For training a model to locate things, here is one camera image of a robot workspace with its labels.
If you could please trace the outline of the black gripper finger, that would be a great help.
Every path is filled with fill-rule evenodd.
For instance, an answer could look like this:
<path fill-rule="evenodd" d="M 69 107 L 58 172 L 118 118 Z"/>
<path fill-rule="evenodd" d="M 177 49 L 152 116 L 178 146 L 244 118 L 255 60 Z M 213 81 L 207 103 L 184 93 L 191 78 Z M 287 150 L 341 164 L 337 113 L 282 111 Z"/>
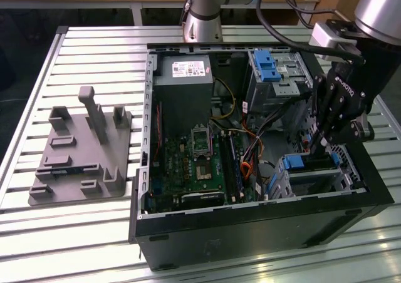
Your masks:
<path fill-rule="evenodd" d="M 338 86 L 334 83 L 325 86 L 325 94 L 323 95 L 321 92 L 320 99 L 319 123 L 321 139 L 318 148 L 319 153 L 315 154 L 323 154 L 325 152 L 328 135 L 339 119 L 346 102 L 345 97 L 339 94 Z"/>
<path fill-rule="evenodd" d="M 313 94 L 311 111 L 315 118 L 315 132 L 310 143 L 310 153 L 319 153 L 320 146 L 320 123 L 319 123 L 319 112 L 320 112 L 320 96 L 321 92 L 325 92 L 323 83 L 325 82 L 324 75 L 316 75 L 313 79 Z"/>

